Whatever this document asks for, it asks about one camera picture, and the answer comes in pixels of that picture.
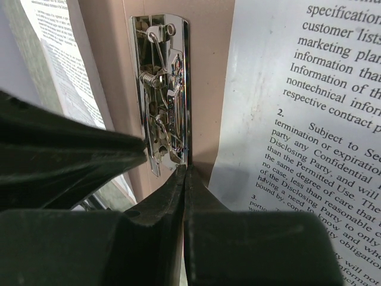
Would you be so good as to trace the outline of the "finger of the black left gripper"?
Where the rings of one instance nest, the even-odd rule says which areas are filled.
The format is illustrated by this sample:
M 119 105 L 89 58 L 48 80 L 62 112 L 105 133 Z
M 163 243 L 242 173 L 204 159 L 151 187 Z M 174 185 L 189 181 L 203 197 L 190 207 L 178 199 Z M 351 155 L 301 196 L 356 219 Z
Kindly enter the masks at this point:
M 146 162 L 140 138 L 1 92 L 1 209 L 70 209 Z

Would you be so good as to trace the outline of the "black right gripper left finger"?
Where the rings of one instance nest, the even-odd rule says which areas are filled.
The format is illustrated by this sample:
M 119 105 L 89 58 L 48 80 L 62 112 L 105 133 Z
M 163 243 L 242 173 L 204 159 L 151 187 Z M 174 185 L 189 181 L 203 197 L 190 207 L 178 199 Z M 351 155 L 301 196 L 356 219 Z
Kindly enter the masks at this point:
M 185 174 L 125 212 L 2 212 L 1 284 L 178 285 Z

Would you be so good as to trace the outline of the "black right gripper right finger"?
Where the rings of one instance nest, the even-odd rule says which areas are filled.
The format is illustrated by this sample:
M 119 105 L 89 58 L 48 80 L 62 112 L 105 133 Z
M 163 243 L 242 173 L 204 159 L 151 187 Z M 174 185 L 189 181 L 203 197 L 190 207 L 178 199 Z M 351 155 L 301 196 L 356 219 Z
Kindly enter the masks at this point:
M 321 220 L 306 212 L 233 212 L 189 166 L 184 254 L 189 285 L 343 285 Z

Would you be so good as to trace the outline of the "printed white paper sheet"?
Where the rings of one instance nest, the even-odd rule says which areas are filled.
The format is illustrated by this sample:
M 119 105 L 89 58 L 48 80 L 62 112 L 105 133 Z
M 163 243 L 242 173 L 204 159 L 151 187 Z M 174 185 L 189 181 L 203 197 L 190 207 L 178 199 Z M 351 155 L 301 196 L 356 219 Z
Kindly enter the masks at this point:
M 77 1 L 22 1 L 50 72 L 43 106 L 91 127 L 114 130 Z

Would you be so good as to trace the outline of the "metal folder clip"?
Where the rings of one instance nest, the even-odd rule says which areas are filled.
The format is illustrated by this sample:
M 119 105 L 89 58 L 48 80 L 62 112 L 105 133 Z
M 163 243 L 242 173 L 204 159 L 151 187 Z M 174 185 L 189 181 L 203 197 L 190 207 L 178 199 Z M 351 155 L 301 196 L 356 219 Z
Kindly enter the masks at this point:
M 129 39 L 140 120 L 155 176 L 191 152 L 189 23 L 173 14 L 131 17 Z

